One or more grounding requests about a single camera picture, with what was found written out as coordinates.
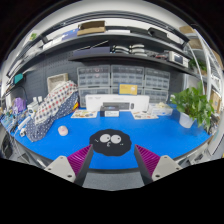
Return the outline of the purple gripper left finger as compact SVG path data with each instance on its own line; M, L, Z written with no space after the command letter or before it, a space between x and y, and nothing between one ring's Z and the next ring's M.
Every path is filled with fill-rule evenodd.
M45 171L82 186L86 178L92 156L93 146L88 145L68 157L59 156L45 168Z

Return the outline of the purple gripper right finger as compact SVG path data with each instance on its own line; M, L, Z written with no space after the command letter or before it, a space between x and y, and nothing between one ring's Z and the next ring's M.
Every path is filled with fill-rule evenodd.
M168 155L158 156L154 152L139 145L135 145L134 155L145 185L182 169Z

